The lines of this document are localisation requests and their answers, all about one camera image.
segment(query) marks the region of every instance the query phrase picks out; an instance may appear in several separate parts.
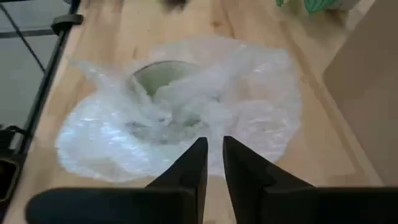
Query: clear plastic bag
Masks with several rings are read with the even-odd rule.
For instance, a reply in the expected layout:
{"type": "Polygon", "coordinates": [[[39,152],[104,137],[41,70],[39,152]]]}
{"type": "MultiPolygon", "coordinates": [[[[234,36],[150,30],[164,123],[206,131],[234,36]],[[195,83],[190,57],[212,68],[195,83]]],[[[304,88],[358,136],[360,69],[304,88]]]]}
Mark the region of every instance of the clear plastic bag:
{"type": "Polygon", "coordinates": [[[224,135],[276,161],[300,126],[297,76],[285,50],[206,37],[158,46],[150,58],[123,72],[73,61],[98,90],[58,135],[67,171],[112,182],[157,176],[206,136],[208,172],[224,176],[224,135]]]}

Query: green plant leaf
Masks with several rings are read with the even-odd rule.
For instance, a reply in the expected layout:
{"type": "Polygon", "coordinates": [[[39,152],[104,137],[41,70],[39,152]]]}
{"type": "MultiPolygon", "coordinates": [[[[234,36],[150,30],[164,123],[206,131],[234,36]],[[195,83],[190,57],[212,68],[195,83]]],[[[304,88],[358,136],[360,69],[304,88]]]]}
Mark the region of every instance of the green plant leaf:
{"type": "Polygon", "coordinates": [[[276,4],[281,7],[284,4],[284,0],[276,0],[276,4]]]}
{"type": "Polygon", "coordinates": [[[326,9],[336,0],[304,0],[305,8],[309,14],[326,9]]]}

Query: wooden tabletop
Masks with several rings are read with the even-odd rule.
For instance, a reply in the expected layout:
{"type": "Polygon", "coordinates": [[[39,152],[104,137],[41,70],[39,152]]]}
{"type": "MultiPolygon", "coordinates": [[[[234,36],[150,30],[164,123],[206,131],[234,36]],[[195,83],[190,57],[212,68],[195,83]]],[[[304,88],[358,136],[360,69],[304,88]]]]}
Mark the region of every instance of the wooden tabletop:
{"type": "MultiPolygon", "coordinates": [[[[145,58],[157,44],[209,34],[284,48],[295,59],[303,99],[302,127],[278,166],[317,186],[380,185],[322,81],[322,72],[371,1],[363,0],[349,14],[312,16],[297,2],[279,8],[275,0],[192,0],[182,12],[166,12],[158,0],[83,0],[79,13],[85,21],[71,31],[4,223],[25,223],[26,203],[46,189],[139,187],[150,182],[148,178],[112,184],[70,174],[58,164],[54,147],[58,130],[74,106],[95,90],[68,65],[66,55],[123,67],[145,58]]],[[[221,178],[209,178],[205,223],[234,223],[221,178]]]]}

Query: black clamp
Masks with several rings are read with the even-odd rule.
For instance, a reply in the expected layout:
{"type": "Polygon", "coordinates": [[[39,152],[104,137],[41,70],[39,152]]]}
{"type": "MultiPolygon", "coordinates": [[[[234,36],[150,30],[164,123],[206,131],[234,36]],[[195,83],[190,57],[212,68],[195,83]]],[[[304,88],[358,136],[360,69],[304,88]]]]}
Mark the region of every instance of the black clamp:
{"type": "Polygon", "coordinates": [[[63,16],[56,17],[52,24],[51,29],[55,34],[59,35],[61,30],[68,30],[73,25],[80,25],[83,23],[83,16],[80,14],[67,14],[63,16]]]}
{"type": "Polygon", "coordinates": [[[25,138],[30,136],[27,131],[17,126],[3,129],[3,125],[0,124],[0,222],[6,215],[27,155],[18,149],[10,149],[11,142],[17,133],[25,138]]]}

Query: crumpled plastic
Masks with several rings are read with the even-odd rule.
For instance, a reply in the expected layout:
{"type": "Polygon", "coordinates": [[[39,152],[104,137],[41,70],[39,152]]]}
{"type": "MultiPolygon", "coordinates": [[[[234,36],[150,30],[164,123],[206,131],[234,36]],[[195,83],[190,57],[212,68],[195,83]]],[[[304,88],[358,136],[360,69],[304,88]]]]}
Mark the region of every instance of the crumpled plastic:
{"type": "Polygon", "coordinates": [[[110,182],[158,176],[206,136],[208,172],[224,176],[223,136],[273,162],[300,127],[301,97],[286,50],[205,37],[160,45],[149,58],[123,71],[71,61],[97,91],[58,134],[58,160],[67,171],[110,182]],[[196,67],[149,95],[137,74],[159,62],[196,67]]]}

